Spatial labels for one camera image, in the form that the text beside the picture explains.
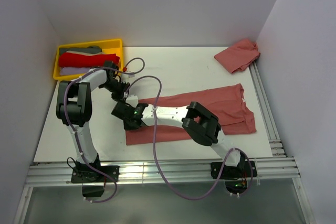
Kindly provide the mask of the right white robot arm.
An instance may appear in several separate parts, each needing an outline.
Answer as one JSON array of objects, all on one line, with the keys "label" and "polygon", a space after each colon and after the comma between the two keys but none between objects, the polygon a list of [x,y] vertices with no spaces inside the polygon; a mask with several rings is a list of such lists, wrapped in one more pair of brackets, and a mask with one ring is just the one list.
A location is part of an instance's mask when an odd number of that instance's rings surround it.
[{"label": "right white robot arm", "polygon": [[148,126],[169,126],[184,129],[197,144],[211,147],[226,159],[228,173],[234,177],[245,171],[245,158],[225,136],[218,117],[198,102],[188,106],[163,107],[139,103],[135,107],[119,101],[111,114],[123,121],[126,131]]}]

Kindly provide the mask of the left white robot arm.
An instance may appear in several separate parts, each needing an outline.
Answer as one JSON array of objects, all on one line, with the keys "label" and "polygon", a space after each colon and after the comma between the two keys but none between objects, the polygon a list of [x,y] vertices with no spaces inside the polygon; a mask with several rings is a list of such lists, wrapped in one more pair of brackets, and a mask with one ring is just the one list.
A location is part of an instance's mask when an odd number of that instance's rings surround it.
[{"label": "left white robot arm", "polygon": [[91,182],[102,176],[99,154],[96,151],[89,127],[92,116],[91,93],[96,88],[105,88],[111,92],[115,101],[125,100],[125,91],[129,83],[116,79],[119,67],[112,61],[106,61],[102,68],[93,68],[82,78],[75,81],[61,81],[58,86],[56,116],[66,125],[74,141],[77,158],[75,173],[83,173]]}]

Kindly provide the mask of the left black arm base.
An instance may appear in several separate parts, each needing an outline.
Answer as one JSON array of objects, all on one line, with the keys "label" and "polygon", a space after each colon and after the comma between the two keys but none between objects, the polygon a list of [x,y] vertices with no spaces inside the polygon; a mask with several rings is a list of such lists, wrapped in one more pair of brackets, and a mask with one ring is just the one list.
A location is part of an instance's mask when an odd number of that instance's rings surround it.
[{"label": "left black arm base", "polygon": [[75,185],[82,185],[82,195],[87,198],[99,198],[103,195],[107,183],[118,181],[119,166],[108,165],[98,167],[97,170],[108,175],[103,175],[83,164],[81,169],[72,172],[70,182]]}]

